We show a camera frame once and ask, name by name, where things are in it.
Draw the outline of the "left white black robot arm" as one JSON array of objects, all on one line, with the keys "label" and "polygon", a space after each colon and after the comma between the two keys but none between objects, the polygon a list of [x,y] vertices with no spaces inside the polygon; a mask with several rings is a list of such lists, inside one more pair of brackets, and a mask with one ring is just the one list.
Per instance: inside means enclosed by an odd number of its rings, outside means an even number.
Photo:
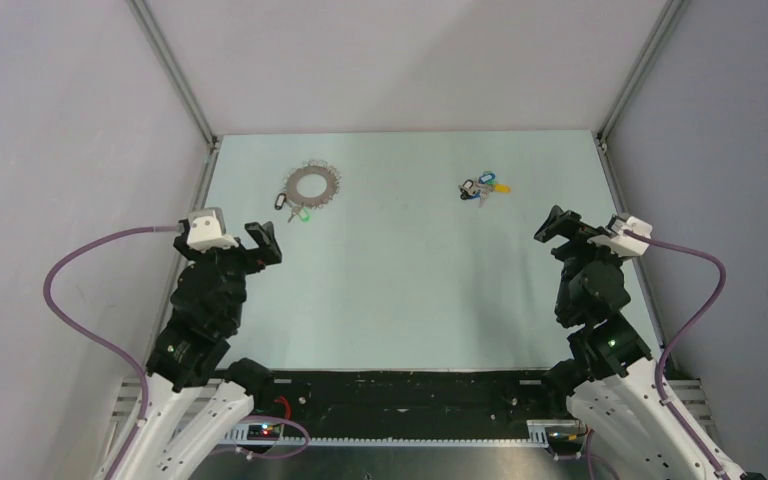
[{"label": "left white black robot arm", "polygon": [[270,222],[246,224],[252,249],[204,213],[182,226],[173,245],[188,264],[170,296],[171,316],[146,363],[129,430],[99,479],[187,479],[233,425],[248,414],[268,414],[276,403],[270,370],[243,359],[231,364],[207,404],[183,419],[239,331],[247,277],[281,263],[282,252]]}]

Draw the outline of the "metal disc with keyrings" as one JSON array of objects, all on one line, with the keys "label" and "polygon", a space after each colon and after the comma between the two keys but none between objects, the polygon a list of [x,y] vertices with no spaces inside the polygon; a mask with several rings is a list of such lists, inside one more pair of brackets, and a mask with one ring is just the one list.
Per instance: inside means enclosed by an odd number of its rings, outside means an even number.
[{"label": "metal disc with keyrings", "polygon": [[292,204],[317,209],[331,202],[340,186],[341,172],[335,166],[312,159],[287,176],[283,192]]}]

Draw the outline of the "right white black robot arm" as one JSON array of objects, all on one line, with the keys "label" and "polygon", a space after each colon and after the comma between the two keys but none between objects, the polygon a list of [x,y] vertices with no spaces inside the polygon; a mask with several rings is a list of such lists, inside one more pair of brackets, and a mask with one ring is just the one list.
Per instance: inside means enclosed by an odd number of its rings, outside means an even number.
[{"label": "right white black robot arm", "polygon": [[585,223],[580,214],[553,206],[534,234],[561,262],[555,300],[557,322],[571,329],[569,359],[543,376],[543,409],[571,415],[600,436],[637,479],[760,479],[716,443],[670,386],[665,371],[677,339],[660,355],[623,316],[631,300],[623,265],[650,247],[711,262],[718,283],[699,310],[680,328],[683,337],[719,298],[726,269],[715,256],[652,238],[652,226],[634,216],[615,215],[607,225]]}]

